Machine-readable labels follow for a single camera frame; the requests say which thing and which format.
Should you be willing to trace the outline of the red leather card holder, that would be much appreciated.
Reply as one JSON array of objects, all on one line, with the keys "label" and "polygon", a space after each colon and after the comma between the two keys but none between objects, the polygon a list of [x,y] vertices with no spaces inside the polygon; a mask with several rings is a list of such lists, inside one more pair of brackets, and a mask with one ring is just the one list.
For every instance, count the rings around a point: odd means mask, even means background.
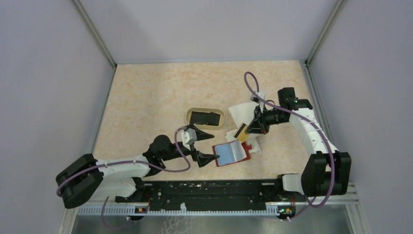
[{"label": "red leather card holder", "polygon": [[214,145],[212,149],[214,154],[219,156],[215,159],[217,167],[247,161],[251,158],[247,145],[239,140]]}]

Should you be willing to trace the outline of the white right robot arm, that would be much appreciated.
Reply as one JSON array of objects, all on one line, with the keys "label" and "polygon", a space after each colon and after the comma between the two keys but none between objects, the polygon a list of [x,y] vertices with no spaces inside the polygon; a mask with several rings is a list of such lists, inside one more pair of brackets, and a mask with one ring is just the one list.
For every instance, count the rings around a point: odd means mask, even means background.
[{"label": "white right robot arm", "polygon": [[219,166],[236,162],[235,155],[241,147],[241,134],[265,135],[270,126],[291,123],[299,133],[309,159],[300,174],[283,174],[278,177],[280,184],[274,188],[275,197],[287,201],[293,192],[306,197],[344,195],[348,190],[351,157],[340,152],[325,136],[319,126],[309,100],[299,99],[293,87],[278,91],[279,105],[271,110],[265,107],[266,101],[252,96],[255,106],[251,122],[242,123],[235,132],[234,140],[212,147],[218,155]]}]

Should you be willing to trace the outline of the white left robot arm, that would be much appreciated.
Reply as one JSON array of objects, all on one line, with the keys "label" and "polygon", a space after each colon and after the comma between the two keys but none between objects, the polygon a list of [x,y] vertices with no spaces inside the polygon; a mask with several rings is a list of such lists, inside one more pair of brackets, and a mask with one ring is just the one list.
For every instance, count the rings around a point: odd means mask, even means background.
[{"label": "white left robot arm", "polygon": [[168,136],[159,135],[141,155],[124,160],[98,160],[85,154],[56,176],[56,195],[64,207],[72,209],[90,200],[114,197],[117,202],[139,202],[145,198],[146,188],[142,178],[160,172],[183,173],[191,168],[192,158],[203,167],[217,155],[203,154],[194,143],[214,138],[211,134],[172,142]]}]

